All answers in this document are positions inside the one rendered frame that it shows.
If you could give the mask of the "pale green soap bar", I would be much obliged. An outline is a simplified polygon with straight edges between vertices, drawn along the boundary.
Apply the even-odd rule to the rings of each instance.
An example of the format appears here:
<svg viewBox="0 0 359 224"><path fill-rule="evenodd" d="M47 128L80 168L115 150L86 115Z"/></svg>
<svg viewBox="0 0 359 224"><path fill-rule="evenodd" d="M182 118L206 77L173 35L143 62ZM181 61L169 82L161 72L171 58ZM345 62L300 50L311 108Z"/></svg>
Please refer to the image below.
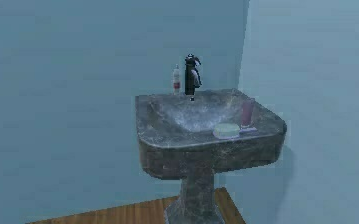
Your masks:
<svg viewBox="0 0 359 224"><path fill-rule="evenodd" d="M240 127L234 123L220 123L214 127L213 135L219 139L234 138L239 135Z"/></svg>

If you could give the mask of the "maroon cup on base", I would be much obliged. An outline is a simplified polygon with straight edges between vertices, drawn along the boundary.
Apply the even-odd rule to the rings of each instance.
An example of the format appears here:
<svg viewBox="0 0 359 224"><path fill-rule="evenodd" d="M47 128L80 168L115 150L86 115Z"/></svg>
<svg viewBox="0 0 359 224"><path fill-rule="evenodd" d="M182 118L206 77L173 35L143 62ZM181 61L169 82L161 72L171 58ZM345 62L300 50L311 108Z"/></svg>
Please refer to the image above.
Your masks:
<svg viewBox="0 0 359 224"><path fill-rule="evenodd" d="M240 125L241 133L256 131L256 128L252 125L254 104L254 98L249 98L243 102L242 121Z"/></svg>

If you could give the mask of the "black sink faucet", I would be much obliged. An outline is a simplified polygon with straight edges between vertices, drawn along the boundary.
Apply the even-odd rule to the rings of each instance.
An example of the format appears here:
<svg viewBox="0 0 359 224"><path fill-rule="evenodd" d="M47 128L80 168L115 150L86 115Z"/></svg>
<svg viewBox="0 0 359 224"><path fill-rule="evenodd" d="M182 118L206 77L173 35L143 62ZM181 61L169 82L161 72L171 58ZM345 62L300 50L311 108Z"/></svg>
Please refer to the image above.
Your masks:
<svg viewBox="0 0 359 224"><path fill-rule="evenodd" d="M200 59L193 55L188 54L185 58L185 94L194 100L195 89L202 85L198 66L201 65Z"/></svg>

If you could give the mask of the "white bottle with red label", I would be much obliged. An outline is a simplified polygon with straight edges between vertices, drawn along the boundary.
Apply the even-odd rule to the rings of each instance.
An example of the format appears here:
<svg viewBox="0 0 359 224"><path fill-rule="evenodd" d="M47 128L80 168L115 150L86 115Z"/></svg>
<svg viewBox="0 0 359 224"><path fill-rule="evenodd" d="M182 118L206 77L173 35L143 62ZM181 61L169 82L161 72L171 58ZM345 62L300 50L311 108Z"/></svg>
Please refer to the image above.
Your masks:
<svg viewBox="0 0 359 224"><path fill-rule="evenodd" d="M180 69L179 69L179 65L176 65L174 70L173 70L173 93L174 94L179 94L180 93L180 86L181 86L181 81L180 81Z"/></svg>

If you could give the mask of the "grey marble pedestal sink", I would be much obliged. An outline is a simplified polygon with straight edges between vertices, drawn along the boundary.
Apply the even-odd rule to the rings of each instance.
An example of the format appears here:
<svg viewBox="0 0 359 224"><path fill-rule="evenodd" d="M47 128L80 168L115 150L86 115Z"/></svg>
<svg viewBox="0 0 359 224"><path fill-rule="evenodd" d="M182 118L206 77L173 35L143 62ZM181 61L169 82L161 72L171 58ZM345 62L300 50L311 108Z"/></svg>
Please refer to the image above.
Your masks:
<svg viewBox="0 0 359 224"><path fill-rule="evenodd" d="M165 224L227 224L214 175L278 160L286 122L258 102L253 104L254 131L214 136L218 124L242 124L248 100L237 89L200 91L194 100L173 94L135 98L142 169L158 179L182 182L179 197L164 211Z"/></svg>

